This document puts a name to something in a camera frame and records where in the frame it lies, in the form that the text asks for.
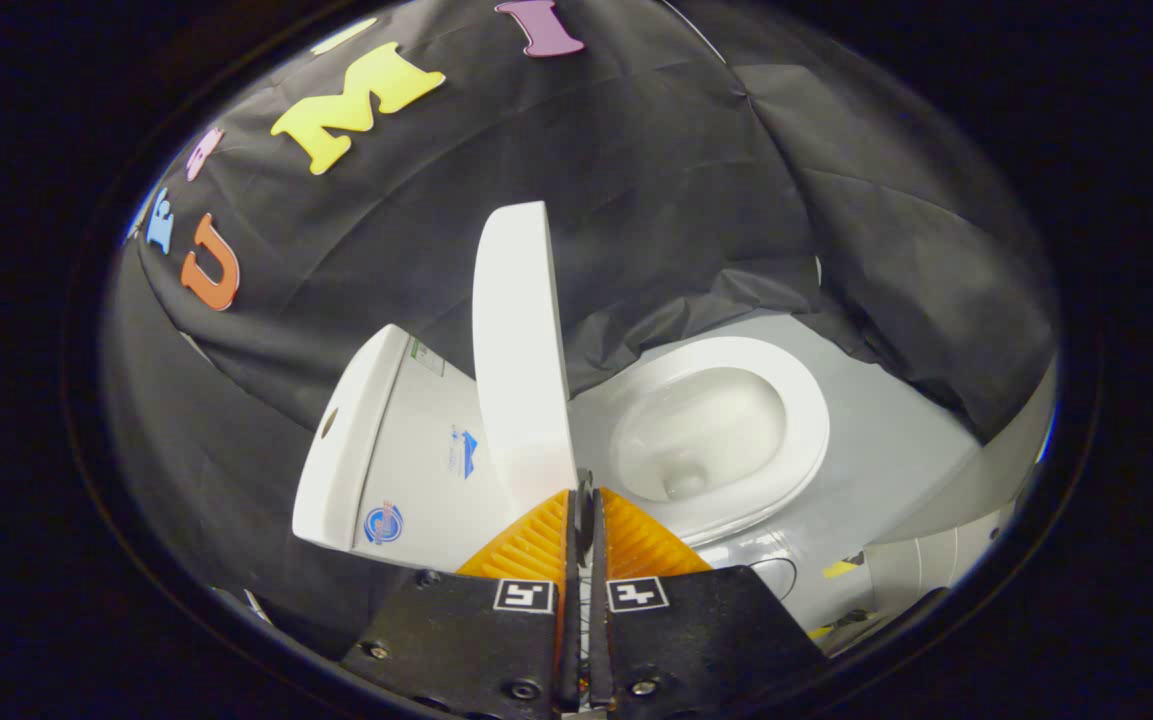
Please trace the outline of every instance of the white toilet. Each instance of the white toilet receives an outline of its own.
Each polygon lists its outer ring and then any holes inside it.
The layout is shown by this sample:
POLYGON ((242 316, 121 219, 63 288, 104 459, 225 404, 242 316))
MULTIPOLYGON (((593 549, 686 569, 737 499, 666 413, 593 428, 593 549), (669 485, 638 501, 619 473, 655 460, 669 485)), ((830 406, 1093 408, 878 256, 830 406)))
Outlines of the white toilet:
POLYGON ((306 457, 296 537, 457 571, 581 466, 703 543, 784 507, 824 459, 817 383, 754 338, 687 342, 568 402, 544 202, 488 218, 472 301, 476 378, 394 325, 353 357, 306 457))
POLYGON ((829 441, 817 382, 749 337, 691 342, 634 363, 567 406, 576 465, 686 543, 781 510, 812 482, 829 441))

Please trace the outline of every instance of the label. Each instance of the label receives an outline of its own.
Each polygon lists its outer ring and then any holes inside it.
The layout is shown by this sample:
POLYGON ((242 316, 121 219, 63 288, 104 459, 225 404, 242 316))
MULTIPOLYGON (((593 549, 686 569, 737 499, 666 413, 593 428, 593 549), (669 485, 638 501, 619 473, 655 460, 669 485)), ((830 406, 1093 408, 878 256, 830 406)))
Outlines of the label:
POLYGON ((394 542, 404 533, 404 517, 393 502, 385 501, 384 505, 367 512, 362 530, 367 533, 367 542, 394 542))
POLYGON ((417 361, 417 363, 424 365, 430 370, 434 370, 438 377, 443 377, 443 369, 447 366, 447 361, 443 360, 429 348, 424 343, 412 338, 410 348, 412 360, 417 361))
POLYGON ((611 612, 657 610, 668 607, 669 598, 660 578, 608 580, 606 608, 611 612))
POLYGON ((553 584, 549 580, 500 580, 493 610, 553 614, 553 584))
POLYGON ((478 441, 470 430, 452 425, 452 442, 447 448, 447 472, 457 478, 468 479, 474 474, 474 451, 478 441))

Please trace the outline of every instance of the yellow tape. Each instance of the yellow tape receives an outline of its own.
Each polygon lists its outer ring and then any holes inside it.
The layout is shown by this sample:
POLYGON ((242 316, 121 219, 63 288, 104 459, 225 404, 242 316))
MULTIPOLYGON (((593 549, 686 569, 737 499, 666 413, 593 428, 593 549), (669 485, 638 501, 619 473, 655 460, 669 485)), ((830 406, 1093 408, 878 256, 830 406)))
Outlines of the yellow tape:
POLYGON ((828 567, 827 569, 820 570, 820 573, 823 575, 827 579, 837 578, 838 575, 850 573, 850 571, 856 570, 857 568, 860 568, 860 565, 854 565, 851 564, 851 562, 841 560, 835 562, 835 564, 828 567))

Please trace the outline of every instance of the sticker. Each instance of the sticker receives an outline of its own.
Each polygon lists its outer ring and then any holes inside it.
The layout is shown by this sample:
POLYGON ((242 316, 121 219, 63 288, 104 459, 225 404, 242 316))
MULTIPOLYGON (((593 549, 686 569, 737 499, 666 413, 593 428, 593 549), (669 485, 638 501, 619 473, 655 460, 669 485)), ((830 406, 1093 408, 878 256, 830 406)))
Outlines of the sticker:
POLYGON ((348 40, 351 37, 356 36, 367 28, 374 27, 374 24, 376 24, 376 18, 366 18, 362 20, 361 23, 352 24, 352 27, 342 29, 342 31, 326 38, 324 42, 319 42, 319 44, 315 45, 310 50, 310 53, 314 53, 315 55, 324 54, 326 51, 334 48, 334 46, 342 44, 342 42, 348 40))
POLYGON ((654 577, 608 580, 606 601, 611 612, 655 610, 669 606, 660 578, 654 577))
POLYGON ((202 272, 195 252, 190 250, 180 268, 180 284, 191 290, 212 310, 228 309, 238 293, 238 255, 234 255, 233 247, 225 242, 225 238, 211 227, 211 213, 204 215, 198 222, 198 227, 193 232, 193 242, 206 247, 220 261, 220 282, 212 282, 202 272))
POLYGON ((567 28, 553 14, 553 0, 523 0, 521 3, 499 3, 495 12, 507 13, 522 28, 527 46, 522 54, 529 58, 570 55, 585 50, 585 43, 567 35, 567 28))
POLYGON ((430 370, 438 373, 438 377, 443 377, 443 368, 447 365, 447 361, 443 360, 429 348, 424 343, 412 338, 412 360, 416 360, 417 363, 424 365, 430 370))
POLYGON ((163 254, 172 250, 172 224, 175 223, 175 215, 172 215, 172 204, 168 202, 168 188, 159 190, 159 196, 155 200, 155 213, 150 215, 150 227, 145 231, 145 242, 157 242, 163 249, 163 254))
POLYGON ((287 133, 310 156, 310 172, 321 174, 349 150, 349 136, 333 136, 326 128, 369 132, 371 96, 380 97, 380 113, 397 113, 425 92, 443 85, 443 73, 425 73, 398 55, 397 42, 387 42, 353 61, 344 70, 344 92, 303 97, 285 111, 270 135, 287 133))
POLYGON ((500 580, 493 610, 543 612, 553 615, 553 583, 549 580, 500 580))
POLYGON ((828 567, 827 569, 820 570, 820 573, 823 575, 827 579, 837 578, 838 575, 850 573, 850 571, 856 570, 857 568, 860 568, 860 565, 864 564, 865 564, 865 552, 858 552, 854 556, 851 556, 846 560, 837 561, 835 562, 835 564, 828 567))
POLYGON ((404 533, 404 517, 393 502, 385 501, 384 505, 367 512, 362 532, 367 533, 367 542, 394 542, 404 533))
POLYGON ((470 430, 462 430, 452 425, 452 443, 447 450, 447 471, 457 478, 468 479, 474 473, 474 451, 478 441, 470 430))
POLYGON ((211 128, 208 135, 202 136, 198 144, 189 153, 189 159, 184 163, 184 179, 193 182, 193 179, 198 177, 198 170, 202 170, 202 163, 211 155, 212 150, 216 150, 216 145, 219 145, 220 137, 225 135, 225 132, 220 128, 211 128))

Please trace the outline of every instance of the black fabric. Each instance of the black fabric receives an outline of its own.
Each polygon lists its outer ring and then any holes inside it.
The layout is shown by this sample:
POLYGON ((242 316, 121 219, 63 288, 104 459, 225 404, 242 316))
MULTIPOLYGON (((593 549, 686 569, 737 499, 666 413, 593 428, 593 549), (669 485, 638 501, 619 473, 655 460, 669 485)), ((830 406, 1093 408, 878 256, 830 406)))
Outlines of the black fabric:
POLYGON ((136 252, 115 268, 101 383, 123 475, 151 530, 201 583, 251 591, 307 646, 352 642, 399 570, 292 534, 310 432, 251 397, 189 346, 136 252))
MULTIPOLYGON (((384 324, 474 372, 478 234, 513 202, 548 203, 572 392, 645 348, 771 309, 881 361, 982 441, 1028 398, 1055 336, 1048 278, 978 151, 778 10, 677 5, 704 37, 655 1, 559 0, 586 50, 545 59, 526 58, 490 3, 399 5, 253 83, 186 141, 146 190, 168 190, 169 254, 134 238, 115 264, 104 382, 131 490, 199 578, 315 628, 361 628, 389 569, 291 533, 311 428, 384 324), (339 93, 385 42, 447 82, 370 132, 339 132, 351 150, 312 177, 270 127, 302 97, 339 93), (211 127, 224 138, 187 182, 211 127), (204 213, 241 263, 221 313, 180 283, 204 213)), ((219 277, 206 252, 198 264, 219 277)))

